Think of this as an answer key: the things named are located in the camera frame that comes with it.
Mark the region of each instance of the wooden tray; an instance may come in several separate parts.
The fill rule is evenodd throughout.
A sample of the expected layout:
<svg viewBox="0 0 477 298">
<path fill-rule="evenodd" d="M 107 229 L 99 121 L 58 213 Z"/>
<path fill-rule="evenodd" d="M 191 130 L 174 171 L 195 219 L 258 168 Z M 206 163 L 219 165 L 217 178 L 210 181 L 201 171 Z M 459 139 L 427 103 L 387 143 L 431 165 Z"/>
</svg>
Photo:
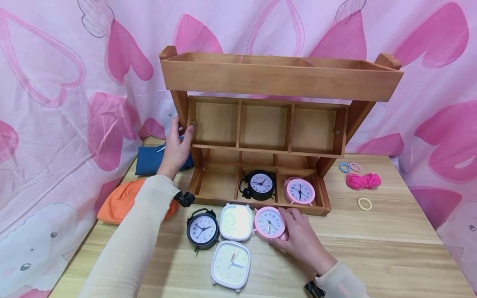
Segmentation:
<svg viewBox="0 0 477 298">
<path fill-rule="evenodd" d="M 242 197 L 239 182 L 254 170 L 275 173 L 276 196 L 266 201 Z M 289 204 L 285 201 L 283 182 L 290 176 L 302 177 L 313 185 L 316 196 L 312 206 Z M 300 155 L 204 149 L 204 167 L 194 170 L 189 191 L 195 195 L 195 202 L 198 204 L 249 204 L 257 209 L 264 206 L 293 207 L 315 216 L 325 216 L 331 211 L 328 193 L 323 179 L 316 174 L 314 160 Z"/>
<path fill-rule="evenodd" d="M 189 96 L 192 147 L 344 156 L 348 106 Z"/>
<path fill-rule="evenodd" d="M 367 61 L 185 53 L 161 61 L 169 90 L 387 102 L 402 72 Z"/>
</svg>

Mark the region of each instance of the fabric backdrop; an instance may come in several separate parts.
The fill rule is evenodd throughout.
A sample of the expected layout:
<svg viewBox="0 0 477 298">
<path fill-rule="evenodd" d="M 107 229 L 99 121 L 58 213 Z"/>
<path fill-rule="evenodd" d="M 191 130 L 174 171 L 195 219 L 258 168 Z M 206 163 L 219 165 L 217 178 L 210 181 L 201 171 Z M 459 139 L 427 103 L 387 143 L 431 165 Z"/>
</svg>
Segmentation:
<svg viewBox="0 0 477 298">
<path fill-rule="evenodd" d="M 0 297 L 48 296 L 141 138 L 165 137 L 176 112 L 158 54 L 170 44 L 394 54 L 405 75 L 346 151 L 395 158 L 477 290 L 476 22 L 474 0 L 2 0 Z"/>
</svg>

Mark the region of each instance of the clock face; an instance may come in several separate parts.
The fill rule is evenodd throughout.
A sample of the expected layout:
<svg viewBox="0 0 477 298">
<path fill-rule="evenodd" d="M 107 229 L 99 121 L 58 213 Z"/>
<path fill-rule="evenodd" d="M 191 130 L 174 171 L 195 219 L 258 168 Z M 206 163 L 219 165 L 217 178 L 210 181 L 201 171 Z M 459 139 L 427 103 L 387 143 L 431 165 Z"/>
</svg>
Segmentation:
<svg viewBox="0 0 477 298">
<path fill-rule="evenodd" d="M 232 286 L 243 284 L 248 278 L 249 252 L 233 242 L 223 242 L 217 247 L 212 272 L 218 283 Z"/>
<path fill-rule="evenodd" d="M 284 223 L 277 209 L 267 209 L 258 213 L 256 217 L 256 228 L 260 230 L 261 234 L 270 238 L 279 237 L 283 234 Z"/>
<path fill-rule="evenodd" d="M 190 238 L 199 244 L 212 240 L 217 231 L 217 225 L 213 218 L 209 216 L 199 216 L 190 225 Z"/>
<path fill-rule="evenodd" d="M 269 192 L 273 187 L 273 182 L 270 176 L 266 174 L 255 174 L 250 179 L 250 186 L 259 194 L 265 194 Z"/>
<path fill-rule="evenodd" d="M 290 181 L 287 190 L 289 196 L 297 203 L 308 204 L 315 199 L 315 191 L 312 186 L 301 179 Z"/>
<path fill-rule="evenodd" d="M 224 238 L 246 240 L 251 233 L 252 212 L 242 205 L 229 205 L 222 210 L 220 231 Z"/>
</svg>

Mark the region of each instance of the hand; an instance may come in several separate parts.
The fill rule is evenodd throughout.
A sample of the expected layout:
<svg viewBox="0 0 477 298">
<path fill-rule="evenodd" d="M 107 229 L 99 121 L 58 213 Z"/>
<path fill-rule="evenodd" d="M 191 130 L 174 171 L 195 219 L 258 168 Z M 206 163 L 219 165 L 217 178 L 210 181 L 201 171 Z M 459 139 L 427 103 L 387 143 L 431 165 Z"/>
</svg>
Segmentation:
<svg viewBox="0 0 477 298">
<path fill-rule="evenodd" d="M 301 214 L 295 208 L 287 210 L 278 208 L 278 210 L 285 219 L 288 240 L 283 241 L 275 238 L 271 239 L 270 243 L 312 267 L 319 276 L 323 276 L 338 261 L 326 251 L 318 240 L 305 214 Z"/>
<path fill-rule="evenodd" d="M 171 123 L 171 130 L 166 138 L 164 158 L 157 171 L 158 175 L 164 175 L 174 180 L 179 169 L 189 157 L 190 143 L 194 136 L 194 126 L 189 126 L 184 133 L 184 140 L 179 139 L 179 118 L 176 116 Z"/>
</svg>

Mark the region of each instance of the black alarm clock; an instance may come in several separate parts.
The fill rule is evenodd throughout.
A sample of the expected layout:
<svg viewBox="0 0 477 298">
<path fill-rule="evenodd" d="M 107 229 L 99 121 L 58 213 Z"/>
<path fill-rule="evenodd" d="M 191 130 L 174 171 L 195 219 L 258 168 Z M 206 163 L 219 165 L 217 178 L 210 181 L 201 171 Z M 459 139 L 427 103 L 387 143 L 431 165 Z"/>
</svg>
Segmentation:
<svg viewBox="0 0 477 298">
<path fill-rule="evenodd" d="M 242 182 L 247 183 L 244 190 L 241 190 Z M 238 190 L 242 193 L 242 197 L 246 199 L 266 201 L 271 198 L 275 191 L 275 174 L 262 170 L 253 171 L 240 181 Z"/>
<path fill-rule="evenodd" d="M 197 250 L 205 250 L 213 247 L 220 235 L 215 212 L 206 208 L 199 209 L 192 213 L 187 219 L 187 238 Z"/>
</svg>

